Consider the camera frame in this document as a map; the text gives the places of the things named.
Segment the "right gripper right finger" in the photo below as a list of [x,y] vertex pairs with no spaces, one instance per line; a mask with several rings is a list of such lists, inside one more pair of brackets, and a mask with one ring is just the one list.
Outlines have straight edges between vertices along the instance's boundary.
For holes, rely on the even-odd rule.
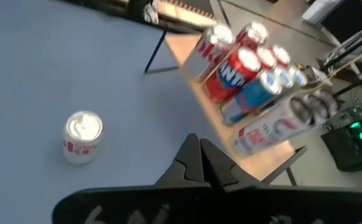
[[362,190],[269,185],[211,141],[200,145],[212,187],[202,211],[205,224],[362,224]]

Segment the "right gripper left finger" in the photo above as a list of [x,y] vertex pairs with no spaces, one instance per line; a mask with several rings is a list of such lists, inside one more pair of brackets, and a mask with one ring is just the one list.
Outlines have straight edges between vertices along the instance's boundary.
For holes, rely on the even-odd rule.
[[209,224],[202,151],[188,134],[171,165],[153,185],[74,192],[56,204],[53,224]]

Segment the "black computer green lights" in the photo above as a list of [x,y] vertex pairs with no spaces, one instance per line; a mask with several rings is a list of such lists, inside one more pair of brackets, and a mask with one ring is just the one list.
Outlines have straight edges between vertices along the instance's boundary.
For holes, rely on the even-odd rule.
[[362,171],[362,119],[321,135],[338,170]]

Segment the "white Celsius can black lid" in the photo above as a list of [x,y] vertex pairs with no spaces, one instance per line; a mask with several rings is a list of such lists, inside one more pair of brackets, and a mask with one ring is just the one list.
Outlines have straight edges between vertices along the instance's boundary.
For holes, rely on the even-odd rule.
[[321,98],[308,94],[303,97],[303,101],[311,109],[316,126],[323,125],[330,118],[327,104]]
[[325,102],[330,116],[334,116],[339,112],[340,105],[330,90],[322,89],[318,91],[318,96]]
[[293,96],[241,128],[232,138],[233,147],[239,156],[249,156],[311,128],[314,122],[308,105],[300,97]]

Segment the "wooden shelf black metal legs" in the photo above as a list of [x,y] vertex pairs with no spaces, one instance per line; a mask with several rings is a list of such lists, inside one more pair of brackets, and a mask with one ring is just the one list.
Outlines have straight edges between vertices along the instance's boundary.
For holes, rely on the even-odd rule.
[[[160,72],[179,70],[196,101],[199,103],[207,121],[215,131],[216,136],[221,140],[231,159],[233,159],[241,167],[241,169],[266,184],[271,184],[271,182],[273,182],[279,175],[286,172],[290,183],[293,186],[296,186],[296,181],[290,166],[308,151],[307,147],[302,146],[295,149],[291,145],[290,141],[284,141],[249,157],[241,157],[236,154],[231,143],[232,137],[235,136],[241,128],[257,120],[258,117],[245,117],[233,126],[226,126],[222,123],[219,106],[212,103],[205,95],[202,83],[190,78],[185,68],[183,68],[183,63],[199,39],[199,34],[172,34],[166,29],[162,30],[161,37],[144,69],[144,73],[156,74]],[[176,62],[176,66],[150,70],[150,66],[162,44],[166,44],[167,48],[171,52],[172,58],[174,58],[174,61]]]

